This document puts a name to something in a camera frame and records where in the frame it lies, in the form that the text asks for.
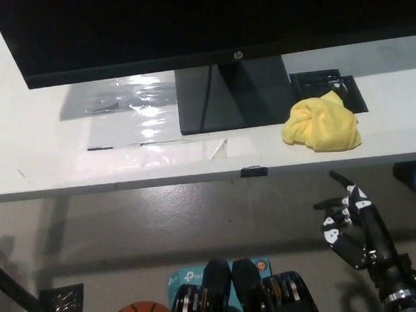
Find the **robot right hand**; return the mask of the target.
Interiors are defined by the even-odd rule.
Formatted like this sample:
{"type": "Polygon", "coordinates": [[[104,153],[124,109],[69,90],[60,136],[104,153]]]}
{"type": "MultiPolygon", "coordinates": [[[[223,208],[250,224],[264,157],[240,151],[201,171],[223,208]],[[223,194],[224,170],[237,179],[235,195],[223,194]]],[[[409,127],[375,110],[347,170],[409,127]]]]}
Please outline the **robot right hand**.
{"type": "Polygon", "coordinates": [[[347,191],[313,206],[324,211],[321,230],[329,247],[354,269],[368,271],[381,301],[416,292],[410,260],[397,252],[378,208],[352,180],[334,171],[329,175],[347,191]]]}

